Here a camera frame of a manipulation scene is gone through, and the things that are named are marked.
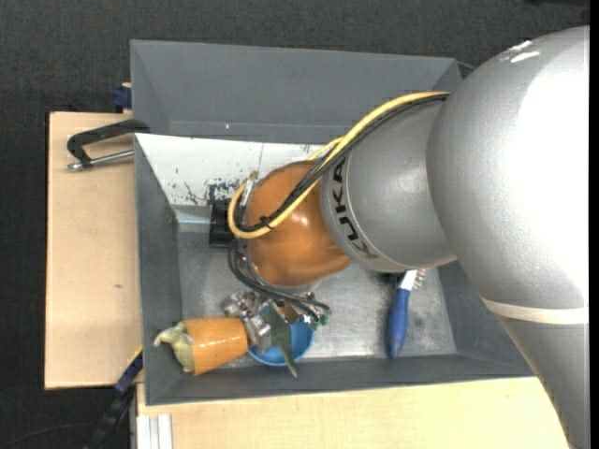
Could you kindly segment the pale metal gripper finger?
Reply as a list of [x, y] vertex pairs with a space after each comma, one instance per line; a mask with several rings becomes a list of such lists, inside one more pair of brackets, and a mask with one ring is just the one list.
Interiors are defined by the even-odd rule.
[[294, 362], [291, 330], [285, 319], [273, 308], [265, 309], [261, 312], [265, 322], [270, 326], [270, 338], [274, 346], [278, 348], [283, 356], [286, 366], [294, 378], [298, 377], [296, 364]]
[[241, 321], [250, 347], [270, 349], [272, 346], [271, 326], [261, 315], [243, 317]]

